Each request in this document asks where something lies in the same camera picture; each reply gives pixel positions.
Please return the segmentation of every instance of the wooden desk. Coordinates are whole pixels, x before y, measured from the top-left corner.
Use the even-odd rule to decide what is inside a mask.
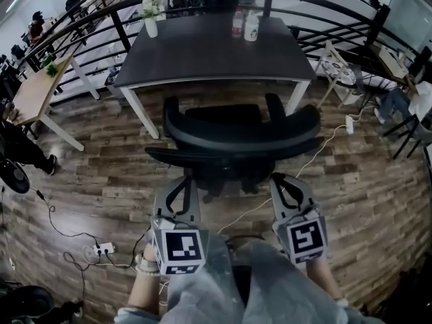
[[[13,123],[17,126],[21,126],[41,120],[57,135],[66,140],[66,142],[77,148],[79,151],[83,151],[84,145],[76,141],[65,130],[60,128],[60,126],[50,119],[45,112],[61,77],[63,77],[69,65],[72,65],[77,75],[79,75],[84,84],[89,88],[89,91],[92,93],[94,98],[98,99],[99,94],[91,86],[90,81],[72,55],[59,59],[55,63],[57,64],[58,73],[54,77],[48,76],[45,69],[41,69],[22,83],[19,91],[13,99],[15,107],[20,111],[20,114]]]
[[[141,29],[114,82],[153,138],[159,132],[133,88],[193,80],[289,80],[297,82],[286,107],[289,115],[316,79],[280,18],[261,18],[255,42],[232,36],[232,14],[161,20],[157,28],[156,38]]]
[[[372,51],[372,54],[378,59],[379,63],[382,65],[382,76],[388,80],[398,83],[399,85],[408,86],[408,83],[405,78],[397,78],[392,74],[392,71],[387,67],[382,58],[379,57],[379,52],[381,50],[377,45],[369,46],[369,49]]]

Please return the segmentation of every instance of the black cable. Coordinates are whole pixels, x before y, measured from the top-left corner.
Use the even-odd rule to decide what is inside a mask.
[[[38,195],[38,197],[39,197],[40,199],[42,199],[42,200],[44,201],[44,203],[46,204],[46,206],[47,206],[47,208],[48,208],[49,223],[53,226],[54,230],[55,230],[57,233],[59,233],[59,234],[62,235],[62,236],[65,236],[66,238],[75,238],[76,236],[81,236],[81,235],[87,235],[87,236],[90,236],[90,237],[93,238],[94,241],[96,242],[96,247],[97,247],[97,248],[100,248],[99,243],[97,242],[97,239],[96,239],[93,235],[91,235],[91,234],[89,234],[89,233],[79,233],[79,234],[75,234],[75,235],[66,235],[66,234],[63,234],[61,231],[59,231],[59,230],[54,226],[53,221],[52,221],[52,219],[51,219],[51,213],[54,213],[54,212],[55,212],[55,206],[54,206],[54,205],[49,206],[49,204],[48,204],[48,202],[45,200],[45,197],[44,197],[44,195],[42,194],[42,192],[40,192],[39,190],[35,190],[34,188],[31,188],[31,187],[30,187],[30,189],[31,189],[31,190],[34,190],[34,191],[36,192],[36,194]],[[99,260],[98,260],[96,263],[87,263],[87,266],[86,266],[85,268],[83,268],[80,264],[78,264],[78,263],[75,261],[74,256],[72,256],[72,254],[71,254],[70,252],[64,252],[64,253],[63,253],[63,258],[64,258],[64,260],[65,260],[67,263],[71,263],[71,264],[75,265],[75,267],[76,267],[76,268],[81,272],[81,279],[82,279],[82,301],[83,301],[83,302],[84,302],[84,300],[85,300],[85,293],[86,293],[86,282],[85,282],[85,278],[84,278],[84,272],[85,272],[85,271],[86,271],[86,270],[87,270],[91,265],[98,265],[98,264],[101,262],[101,254],[102,254],[102,252],[99,250],[99,251],[98,251]]]
[[[76,261],[74,256],[72,256],[70,254],[70,252],[64,252],[63,253],[63,258],[65,259],[66,262],[71,263],[73,265],[75,265],[75,268],[77,268],[79,271],[81,271],[81,279],[82,279],[82,301],[84,302],[85,300],[85,293],[86,293],[86,281],[84,279],[84,272],[91,266],[91,265],[97,265],[101,262],[101,251],[99,251],[99,260],[97,263],[95,264],[87,264],[87,266],[85,268],[82,268],[81,265],[79,265]]]
[[[53,221],[52,221],[52,219],[51,219],[51,213],[54,213],[54,212],[55,212],[55,206],[54,206],[54,205],[49,206],[48,202],[45,200],[45,197],[43,196],[43,194],[42,194],[39,190],[35,190],[34,188],[30,188],[30,189],[31,189],[31,190],[34,190],[34,191],[36,192],[36,194],[38,195],[38,197],[39,197],[40,199],[42,199],[42,200],[45,202],[45,204],[46,204],[46,206],[47,206],[47,208],[48,208],[49,223],[53,226],[54,230],[55,230],[57,233],[59,233],[59,234],[62,235],[62,236],[65,236],[66,238],[75,238],[76,236],[81,236],[81,235],[87,235],[87,236],[90,236],[90,237],[93,238],[94,241],[96,242],[96,247],[97,247],[97,248],[100,248],[99,243],[97,242],[97,239],[96,239],[93,235],[91,235],[91,234],[89,234],[89,233],[79,233],[79,234],[75,234],[75,235],[66,235],[66,234],[63,234],[61,231],[59,231],[59,230],[54,226]]]
[[[114,265],[115,267],[118,267],[119,269],[129,269],[129,268],[134,264],[134,261],[135,261],[135,250],[136,250],[136,247],[137,247],[139,241],[141,241],[141,239],[146,235],[146,233],[150,230],[150,228],[151,228],[151,225],[147,228],[147,230],[144,232],[144,234],[141,235],[141,237],[140,237],[140,238],[135,242],[134,249],[132,250],[132,260],[130,261],[130,264],[129,264],[127,267],[120,266],[120,265],[116,265],[116,264],[115,264],[115,263],[114,263],[114,262],[113,262],[113,261],[108,257],[108,251],[105,250],[105,256],[107,256],[108,261],[109,261],[112,265]]]

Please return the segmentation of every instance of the plastic bottle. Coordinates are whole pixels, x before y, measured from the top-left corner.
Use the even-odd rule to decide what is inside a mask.
[[[232,36],[235,38],[242,37],[244,14],[241,8],[238,8],[232,20]]]
[[[259,19],[252,11],[249,11],[244,27],[244,39],[250,42],[256,41],[258,38],[258,29]]]

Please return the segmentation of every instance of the white bottle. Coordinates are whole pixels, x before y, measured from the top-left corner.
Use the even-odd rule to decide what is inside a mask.
[[[249,15],[246,18],[244,25],[244,39],[246,41],[254,42],[258,38],[259,19],[252,11],[249,11]]]

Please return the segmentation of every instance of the ceiling light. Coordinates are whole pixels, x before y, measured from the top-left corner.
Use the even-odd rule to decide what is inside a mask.
[[[6,9],[6,13],[9,12],[11,9],[13,9],[17,2],[18,2],[18,0],[13,0],[11,5]]]

